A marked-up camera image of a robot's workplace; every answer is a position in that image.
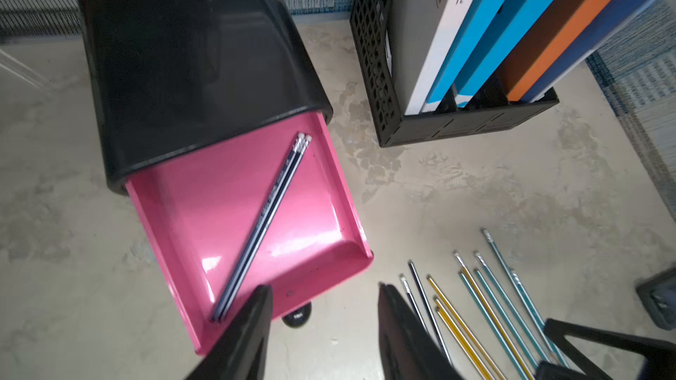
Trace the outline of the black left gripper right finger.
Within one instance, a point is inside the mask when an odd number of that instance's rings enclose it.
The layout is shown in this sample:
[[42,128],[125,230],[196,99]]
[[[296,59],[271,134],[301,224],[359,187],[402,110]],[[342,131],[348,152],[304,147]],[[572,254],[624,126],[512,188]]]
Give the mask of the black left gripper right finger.
[[378,285],[378,344],[386,379],[462,379],[392,284]]

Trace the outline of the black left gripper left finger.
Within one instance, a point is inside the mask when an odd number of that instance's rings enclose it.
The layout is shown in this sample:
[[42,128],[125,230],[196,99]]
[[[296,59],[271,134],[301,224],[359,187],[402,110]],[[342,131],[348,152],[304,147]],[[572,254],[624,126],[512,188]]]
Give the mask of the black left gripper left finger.
[[187,379],[264,378],[272,311],[271,286],[258,286]]

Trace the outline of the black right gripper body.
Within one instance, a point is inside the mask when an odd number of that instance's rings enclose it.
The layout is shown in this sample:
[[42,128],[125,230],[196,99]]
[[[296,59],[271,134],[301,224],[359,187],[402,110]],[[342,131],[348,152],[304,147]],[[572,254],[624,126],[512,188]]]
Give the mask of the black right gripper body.
[[637,295],[653,323],[660,329],[675,329],[675,267],[641,281]]

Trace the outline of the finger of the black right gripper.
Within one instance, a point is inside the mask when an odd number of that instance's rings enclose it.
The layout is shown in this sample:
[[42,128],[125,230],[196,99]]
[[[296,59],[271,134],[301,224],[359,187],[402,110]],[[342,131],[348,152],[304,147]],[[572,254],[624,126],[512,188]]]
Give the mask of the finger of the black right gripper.
[[642,355],[644,364],[638,379],[675,378],[674,343],[583,327],[552,318],[545,322],[543,332],[582,371],[542,362],[535,373],[536,379],[611,379],[611,376],[571,344],[568,336]]

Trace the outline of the pink top drawer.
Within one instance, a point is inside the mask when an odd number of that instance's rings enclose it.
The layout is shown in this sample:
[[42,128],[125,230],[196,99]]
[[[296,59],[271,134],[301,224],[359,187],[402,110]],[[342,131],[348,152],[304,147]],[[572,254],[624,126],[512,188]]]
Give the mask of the pink top drawer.
[[273,290],[274,318],[373,262],[324,116],[308,112],[130,176],[126,187],[198,355],[226,323],[211,317],[292,144],[311,142],[229,317],[253,290]]

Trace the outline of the black drawer cabinet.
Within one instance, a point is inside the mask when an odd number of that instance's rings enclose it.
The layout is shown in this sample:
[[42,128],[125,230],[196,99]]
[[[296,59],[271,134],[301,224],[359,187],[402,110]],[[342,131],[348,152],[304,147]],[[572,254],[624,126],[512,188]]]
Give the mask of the black drawer cabinet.
[[334,110],[283,0],[77,0],[107,187]]

